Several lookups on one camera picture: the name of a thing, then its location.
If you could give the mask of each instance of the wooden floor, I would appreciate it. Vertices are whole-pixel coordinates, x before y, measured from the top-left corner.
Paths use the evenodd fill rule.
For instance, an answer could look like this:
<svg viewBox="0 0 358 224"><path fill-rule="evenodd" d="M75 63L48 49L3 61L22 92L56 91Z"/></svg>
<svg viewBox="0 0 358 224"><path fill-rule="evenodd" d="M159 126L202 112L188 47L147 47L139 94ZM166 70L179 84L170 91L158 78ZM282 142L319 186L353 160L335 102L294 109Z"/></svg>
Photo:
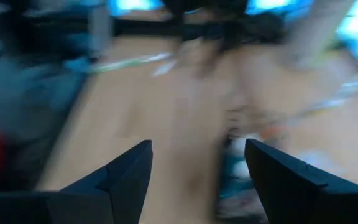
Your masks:
<svg viewBox="0 0 358 224"><path fill-rule="evenodd" d="M109 60L169 51L170 44L157 38L117 39ZM160 62L94 76L39 189L60 189L151 139L154 163L141 222L212 223L218 146L233 99L246 93L258 108L287 117L329 96L358 72L341 53L325 55L326 63L315 72L291 72L280 66L281 47L246 46L201 78L207 51L190 50L177 68L157 77L153 73ZM239 68L233 67L234 56ZM238 91L239 82L247 89ZM324 152L338 168L328 171L358 183L358 95L290 128L281 149L295 156Z"/></svg>

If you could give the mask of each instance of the wooden surface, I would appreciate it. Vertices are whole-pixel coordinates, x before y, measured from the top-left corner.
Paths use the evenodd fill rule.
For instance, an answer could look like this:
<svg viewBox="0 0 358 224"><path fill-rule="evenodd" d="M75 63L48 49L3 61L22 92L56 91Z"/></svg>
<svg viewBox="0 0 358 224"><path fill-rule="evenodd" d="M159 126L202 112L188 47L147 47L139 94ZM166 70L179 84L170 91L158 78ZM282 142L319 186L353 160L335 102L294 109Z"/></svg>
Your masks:
<svg viewBox="0 0 358 224"><path fill-rule="evenodd" d="M109 59L169 51L169 46L167 39L117 39ZM151 139L154 161L142 223L211 223L224 112L233 106L232 99L244 97L234 89L239 82L236 70L257 106L282 116L324 99L358 72L340 53L327 55L315 72L291 72L279 66L282 47L245 46L226 55L213 74L200 78L205 48L188 51L180 66L158 77L152 74L162 62L94 76L39 189L60 189ZM233 67L234 56L239 68ZM358 95L287 134L282 150L295 156L322 151L339 167L328 166L328 171L358 183Z"/></svg>

